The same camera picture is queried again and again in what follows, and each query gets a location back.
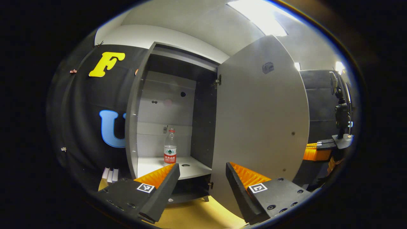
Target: orange gripper pad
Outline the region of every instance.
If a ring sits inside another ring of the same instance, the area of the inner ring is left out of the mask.
[[[306,146],[307,147],[314,147],[314,146],[317,146],[317,144],[316,143],[308,143]]]
[[[260,173],[252,171],[248,168],[245,168],[245,167],[235,164],[233,162],[230,162],[230,164],[233,166],[234,170],[236,171],[237,175],[239,176],[239,178],[242,181],[243,185],[245,186],[246,190],[247,190],[247,187],[249,187],[251,185],[256,185],[258,183],[271,181],[270,178],[263,176]]]
[[[155,188],[158,189],[158,187],[163,182],[163,180],[168,175],[168,173],[171,171],[171,169],[174,167],[174,165],[175,165],[175,163],[167,165],[161,169],[152,171],[151,173],[148,173],[144,176],[134,179],[134,181],[148,184],[148,185],[154,185]]]
[[[317,147],[305,148],[303,160],[308,161],[326,161],[329,159],[329,155],[332,150],[317,150]]]

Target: open cabinet door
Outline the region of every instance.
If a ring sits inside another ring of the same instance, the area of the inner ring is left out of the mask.
[[[226,163],[292,181],[308,140],[308,100],[294,61],[272,35],[222,63],[220,77],[209,193],[242,217],[226,178]]]

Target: floor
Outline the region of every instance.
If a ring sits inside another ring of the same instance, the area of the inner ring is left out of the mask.
[[[239,229],[245,225],[244,219],[228,211],[211,196],[209,202],[197,199],[170,205],[154,224],[163,229]]]

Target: blue letter u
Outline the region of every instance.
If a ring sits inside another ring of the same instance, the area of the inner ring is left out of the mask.
[[[103,141],[116,148],[126,147],[126,140],[124,138],[118,139],[114,136],[114,120],[119,117],[119,114],[111,110],[101,110],[99,115],[102,118]]]

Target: red label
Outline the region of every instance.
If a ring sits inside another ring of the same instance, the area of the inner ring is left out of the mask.
[[[167,155],[164,154],[164,162],[168,164],[173,164],[177,161],[177,155]]]

